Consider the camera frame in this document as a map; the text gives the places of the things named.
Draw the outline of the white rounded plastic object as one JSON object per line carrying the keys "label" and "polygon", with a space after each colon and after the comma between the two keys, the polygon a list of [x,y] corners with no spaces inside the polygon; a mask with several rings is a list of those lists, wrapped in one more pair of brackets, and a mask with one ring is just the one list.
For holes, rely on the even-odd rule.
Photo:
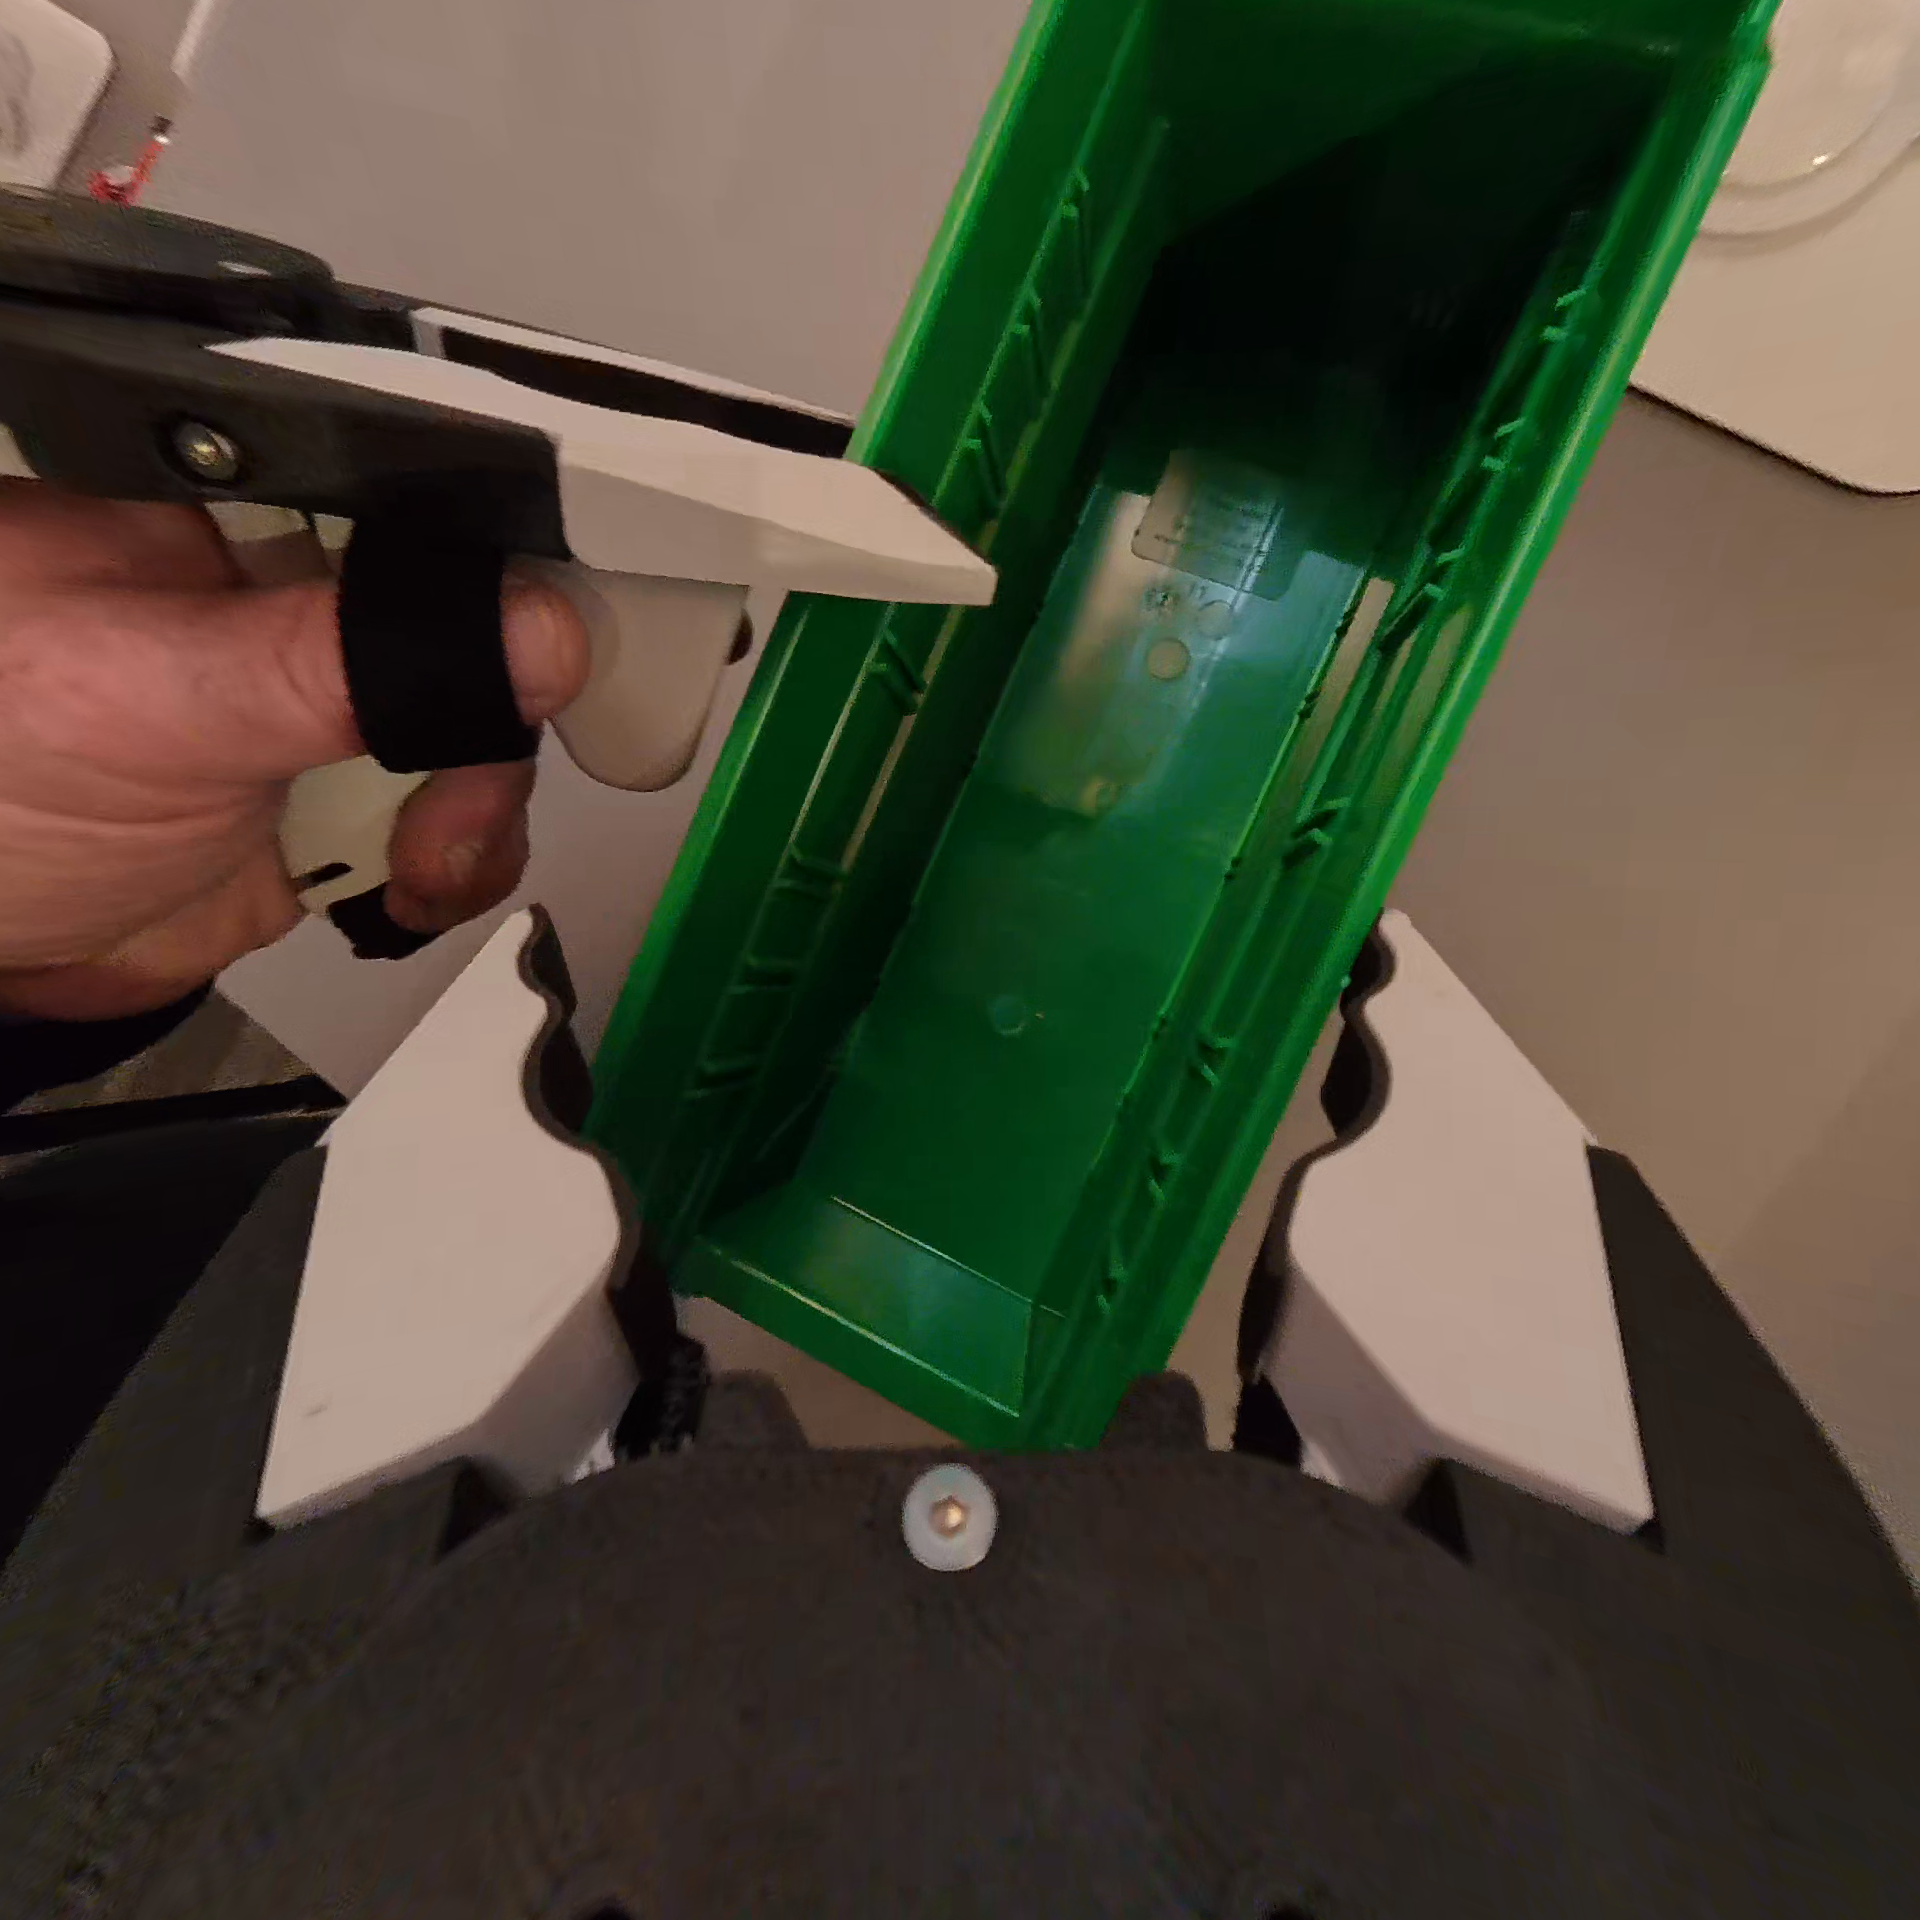
{"label": "white rounded plastic object", "polygon": [[1778,5],[1771,74],[1632,387],[1918,493],[1918,5]]}

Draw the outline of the person's left hand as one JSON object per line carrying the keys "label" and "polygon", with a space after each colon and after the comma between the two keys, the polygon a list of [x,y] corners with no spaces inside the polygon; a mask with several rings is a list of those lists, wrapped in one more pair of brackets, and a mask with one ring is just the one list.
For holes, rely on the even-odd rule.
{"label": "person's left hand", "polygon": [[4,1024],[147,1017],[283,941],[286,791],[358,755],[325,572],[4,481]]}

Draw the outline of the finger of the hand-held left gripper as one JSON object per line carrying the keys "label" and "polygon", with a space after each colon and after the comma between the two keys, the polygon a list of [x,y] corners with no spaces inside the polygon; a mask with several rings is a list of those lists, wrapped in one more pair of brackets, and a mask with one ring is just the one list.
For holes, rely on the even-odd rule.
{"label": "finger of the hand-held left gripper", "polygon": [[316,339],[214,348],[239,362],[542,430],[574,561],[876,603],[983,608],[995,569],[879,471],[698,426],[600,411],[419,349]]}
{"label": "finger of the hand-held left gripper", "polygon": [[550,398],[698,426],[793,455],[840,462],[854,434],[854,423],[840,411],[477,314],[415,306],[410,339],[419,354],[498,377]]}

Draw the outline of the white wall panel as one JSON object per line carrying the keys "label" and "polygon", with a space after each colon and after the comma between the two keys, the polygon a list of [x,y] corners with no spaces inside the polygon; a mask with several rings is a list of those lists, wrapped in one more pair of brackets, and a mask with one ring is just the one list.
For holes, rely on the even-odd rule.
{"label": "white wall panel", "polygon": [[4,5],[4,187],[60,183],[112,73],[96,25],[54,5]]}

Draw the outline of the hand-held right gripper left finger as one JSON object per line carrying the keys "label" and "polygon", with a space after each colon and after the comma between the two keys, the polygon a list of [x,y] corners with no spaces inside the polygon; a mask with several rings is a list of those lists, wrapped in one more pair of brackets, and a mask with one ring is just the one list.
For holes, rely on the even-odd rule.
{"label": "hand-held right gripper left finger", "polygon": [[519,1497],[685,1434],[685,1332],[583,1141],[551,917],[510,914],[322,1137],[254,1516],[470,1463]]}

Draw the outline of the small red object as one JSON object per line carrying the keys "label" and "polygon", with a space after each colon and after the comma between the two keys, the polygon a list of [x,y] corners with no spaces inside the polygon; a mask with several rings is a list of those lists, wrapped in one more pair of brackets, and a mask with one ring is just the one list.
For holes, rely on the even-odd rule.
{"label": "small red object", "polygon": [[166,158],[172,141],[172,118],[158,115],[147,128],[147,139],[132,159],[115,159],[87,177],[87,196],[107,205],[137,205],[147,194],[161,159]]}

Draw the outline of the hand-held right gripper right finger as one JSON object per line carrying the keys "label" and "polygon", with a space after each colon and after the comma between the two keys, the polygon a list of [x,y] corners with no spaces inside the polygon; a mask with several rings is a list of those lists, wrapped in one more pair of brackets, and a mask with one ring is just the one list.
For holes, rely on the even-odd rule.
{"label": "hand-held right gripper right finger", "polygon": [[1389,1510],[1450,1460],[1647,1530],[1598,1141],[1399,909],[1320,1104],[1240,1305],[1235,1451]]}

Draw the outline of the green plastic bin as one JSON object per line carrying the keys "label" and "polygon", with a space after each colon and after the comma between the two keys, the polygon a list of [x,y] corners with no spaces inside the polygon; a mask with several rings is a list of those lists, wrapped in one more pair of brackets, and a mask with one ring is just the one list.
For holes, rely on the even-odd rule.
{"label": "green plastic bin", "polygon": [[1772,5],[1035,5],[594,1062],[704,1296],[972,1448],[1155,1372],[1766,78]]}

